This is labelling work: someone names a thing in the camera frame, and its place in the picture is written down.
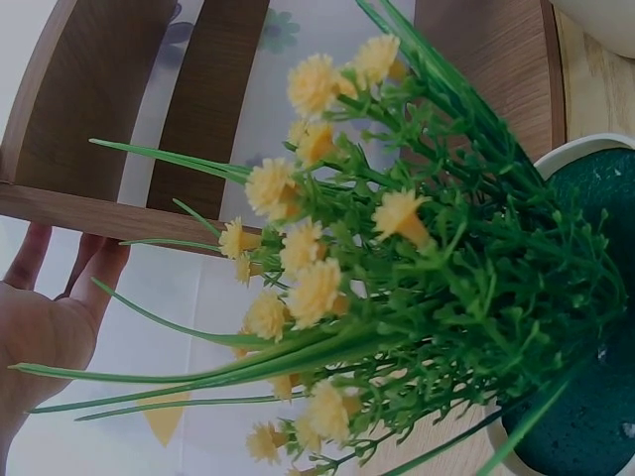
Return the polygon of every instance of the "finger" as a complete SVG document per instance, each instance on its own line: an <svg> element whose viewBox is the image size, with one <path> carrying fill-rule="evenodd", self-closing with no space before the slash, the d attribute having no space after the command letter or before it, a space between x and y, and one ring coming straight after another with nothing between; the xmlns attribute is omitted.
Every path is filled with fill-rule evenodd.
<svg viewBox="0 0 635 476"><path fill-rule="evenodd" d="M68 283L63 293L58 298L65 298L70 295L70 290L75 286L75 282L84 268L90 262L90 259L103 247L106 239L101 236L89 235L84 233L79 240L79 250L77 251L77 258L75 264L72 266Z"/></svg>
<svg viewBox="0 0 635 476"><path fill-rule="evenodd" d="M19 290L31 291L34 288L49 249L52 232L50 226L35 223L29 225L20 251L4 277L7 285Z"/></svg>
<svg viewBox="0 0 635 476"><path fill-rule="evenodd" d="M126 263L128 263L129 254L130 247L120 246L119 242L113 239L105 240L103 246L92 256L70 290L69 297L81 303L88 310L94 319L93 323L96 328L101 324L103 314L110 302L110 296L98 288L92 282L92 278L97 278L114 290Z"/></svg>

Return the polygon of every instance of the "flower bouquet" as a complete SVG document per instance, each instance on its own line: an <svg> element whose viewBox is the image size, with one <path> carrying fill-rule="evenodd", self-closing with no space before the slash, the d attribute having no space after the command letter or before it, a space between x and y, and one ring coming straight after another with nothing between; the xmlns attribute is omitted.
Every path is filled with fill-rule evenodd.
<svg viewBox="0 0 635 476"><path fill-rule="evenodd" d="M625 288L601 234L607 214L592 226L575 202L560 203L505 122L389 0L380 1L382 14L367 0L357 3L382 35L350 63L315 55L290 72L299 120L285 143L288 158L247 168L94 141L243 184L255 212L268 217L260 235L243 229L240 218L217 230L177 201L217 237L210 248L235 260L238 281L264 279L265 291L234 335L177 326L97 283L160 324L231 347L237 360L168 377L21 364L23 372L50 377L161 386L34 413L266 379L271 396L202 403L308 399L295 421L257 423L247 446L269 462L282 450L292 458L307 453L313 466L290 474L314 476L354 458L363 464L388 438L407 439L421 418L502 406L387 473L402 474L537 399L479 473L487 474L624 320ZM385 126L364 139L419 159L371 169L363 144L333 132L333 124L358 118ZM320 169L330 178L317 179ZM344 456L323 454L329 443Z"/></svg>

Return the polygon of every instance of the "water droplet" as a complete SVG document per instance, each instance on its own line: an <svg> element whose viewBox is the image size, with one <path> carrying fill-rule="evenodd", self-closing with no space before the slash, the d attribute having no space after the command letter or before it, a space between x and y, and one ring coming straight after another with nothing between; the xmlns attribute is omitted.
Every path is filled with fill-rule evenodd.
<svg viewBox="0 0 635 476"><path fill-rule="evenodd" d="M600 345L597 349L597 360L600 363L605 363L606 362L606 353L608 352L608 349L606 348L605 345Z"/></svg>
<svg viewBox="0 0 635 476"><path fill-rule="evenodd" d="M622 432L627 438L635 438L635 423L622 423Z"/></svg>

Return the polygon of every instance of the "hand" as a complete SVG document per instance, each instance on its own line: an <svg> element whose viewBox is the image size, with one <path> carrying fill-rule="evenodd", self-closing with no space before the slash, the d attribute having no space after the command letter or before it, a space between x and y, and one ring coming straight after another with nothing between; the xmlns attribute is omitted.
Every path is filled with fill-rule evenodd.
<svg viewBox="0 0 635 476"><path fill-rule="evenodd" d="M10 371L21 362L84 369L110 296L90 280L117 286L128 261L128 247L84 234L63 293L50 300L33 291L51 239L51 227L32 224L0 282L0 419L15 431L23 413L60 392L68 381Z"/></svg>

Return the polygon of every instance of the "flower pot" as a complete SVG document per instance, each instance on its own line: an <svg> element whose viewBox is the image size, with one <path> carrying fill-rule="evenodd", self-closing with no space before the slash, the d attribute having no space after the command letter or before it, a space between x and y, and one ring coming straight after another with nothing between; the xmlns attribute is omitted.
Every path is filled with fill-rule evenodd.
<svg viewBox="0 0 635 476"><path fill-rule="evenodd" d="M635 217L629 211L635 203L635 139L617 134L588 136L555 149L540 159L536 168L552 182L563 206L577 186L577 202L585 218L599 221L602 208L609 212L603 228L609 253L620 268L629 295L635 296L631 276L635 253L629 251L633 248L629 238L635 236ZM571 382L506 459L505 465L514 474L635 475L635 325L631 323L635 319L629 317L624 329L598 349L597 359ZM527 409L506 415L487 428L495 450L507 440L506 426L511 431ZM496 410L491 405L485 413L491 415Z"/></svg>
<svg viewBox="0 0 635 476"><path fill-rule="evenodd" d="M631 0L551 0L583 30L618 55L635 58L635 2Z"/></svg>

